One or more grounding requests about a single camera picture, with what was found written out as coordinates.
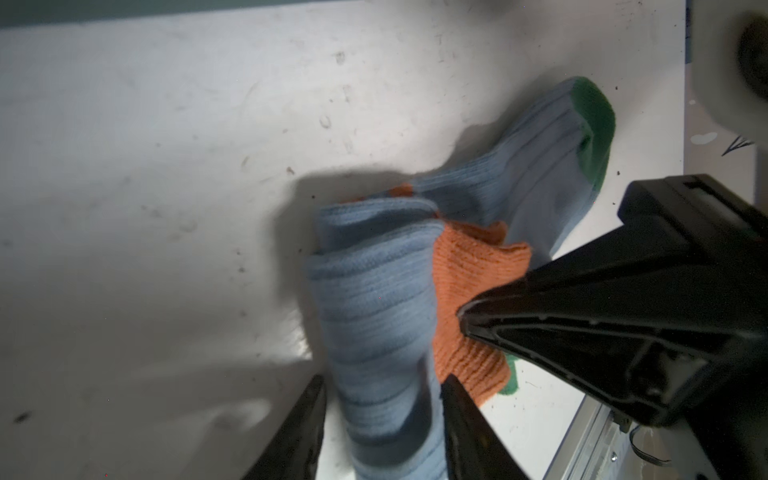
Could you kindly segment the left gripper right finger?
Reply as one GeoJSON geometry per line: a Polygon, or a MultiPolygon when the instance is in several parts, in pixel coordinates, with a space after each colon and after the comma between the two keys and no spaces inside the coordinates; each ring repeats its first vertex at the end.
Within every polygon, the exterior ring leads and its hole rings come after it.
{"type": "Polygon", "coordinates": [[[441,385],[450,480],[527,480],[464,386],[454,375],[441,385]]]}

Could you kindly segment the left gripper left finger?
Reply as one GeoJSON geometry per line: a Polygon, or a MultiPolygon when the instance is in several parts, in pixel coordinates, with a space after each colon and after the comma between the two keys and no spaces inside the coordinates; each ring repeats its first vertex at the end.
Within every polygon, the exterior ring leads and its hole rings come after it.
{"type": "Polygon", "coordinates": [[[324,438],[327,387],[314,375],[242,480],[314,480],[324,438]]]}

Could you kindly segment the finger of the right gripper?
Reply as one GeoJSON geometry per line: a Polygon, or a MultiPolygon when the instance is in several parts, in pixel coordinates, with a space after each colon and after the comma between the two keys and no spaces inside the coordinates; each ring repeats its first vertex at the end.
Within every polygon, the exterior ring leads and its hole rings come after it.
{"type": "Polygon", "coordinates": [[[486,291],[462,332],[669,435],[686,479],[767,475],[767,218],[707,175],[629,184],[620,226],[486,291]]]}

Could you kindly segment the blue orange green striped sock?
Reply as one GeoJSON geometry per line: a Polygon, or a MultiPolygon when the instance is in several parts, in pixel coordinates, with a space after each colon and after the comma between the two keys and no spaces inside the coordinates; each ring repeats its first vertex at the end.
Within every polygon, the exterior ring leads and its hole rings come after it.
{"type": "Polygon", "coordinates": [[[307,282],[358,478],[446,477],[441,383],[482,404],[511,376],[458,310],[551,260],[601,190],[614,133],[599,87],[571,78],[489,152],[316,214],[307,282]]]}

